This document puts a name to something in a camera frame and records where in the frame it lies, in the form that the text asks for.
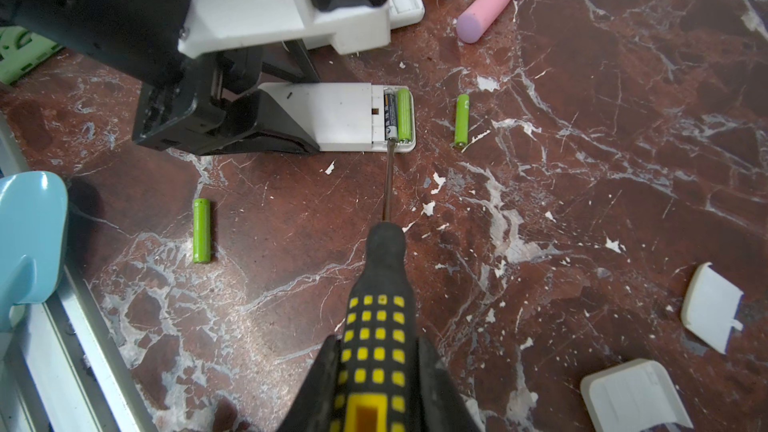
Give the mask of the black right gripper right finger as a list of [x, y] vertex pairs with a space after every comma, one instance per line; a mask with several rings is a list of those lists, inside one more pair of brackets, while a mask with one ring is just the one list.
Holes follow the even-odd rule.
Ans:
[[429, 339], [418, 338], [418, 431], [478, 431], [450, 373]]

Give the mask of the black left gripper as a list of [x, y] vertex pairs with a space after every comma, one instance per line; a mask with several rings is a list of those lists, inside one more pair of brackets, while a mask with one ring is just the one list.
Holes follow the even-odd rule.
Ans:
[[315, 155], [318, 143], [268, 93], [257, 90], [261, 71], [290, 83], [319, 83], [302, 39], [203, 54], [183, 64], [170, 85], [143, 85], [132, 141], [198, 155], [280, 152]]

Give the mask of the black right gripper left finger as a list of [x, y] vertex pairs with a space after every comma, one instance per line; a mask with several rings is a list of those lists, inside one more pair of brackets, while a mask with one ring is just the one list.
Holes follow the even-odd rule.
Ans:
[[286, 417], [278, 427], [284, 431], [328, 431], [339, 371], [340, 343], [330, 335], [302, 383]]

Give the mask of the black yellow screwdriver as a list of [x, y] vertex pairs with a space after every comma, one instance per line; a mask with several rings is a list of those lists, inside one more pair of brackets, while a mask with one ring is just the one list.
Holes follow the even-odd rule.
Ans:
[[340, 342], [330, 431], [418, 431], [415, 299], [405, 269], [406, 238], [390, 221], [396, 142], [387, 141], [383, 220], [366, 240]]

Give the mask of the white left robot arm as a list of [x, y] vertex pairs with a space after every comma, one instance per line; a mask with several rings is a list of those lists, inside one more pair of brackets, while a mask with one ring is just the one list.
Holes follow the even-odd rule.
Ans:
[[317, 142], [258, 88], [263, 74], [317, 82], [304, 43], [287, 43], [291, 63], [263, 45], [188, 57], [178, 42], [188, 34], [184, 21], [191, 4], [1, 0], [1, 17], [138, 79], [142, 88], [132, 135], [137, 145], [197, 156], [317, 154]]

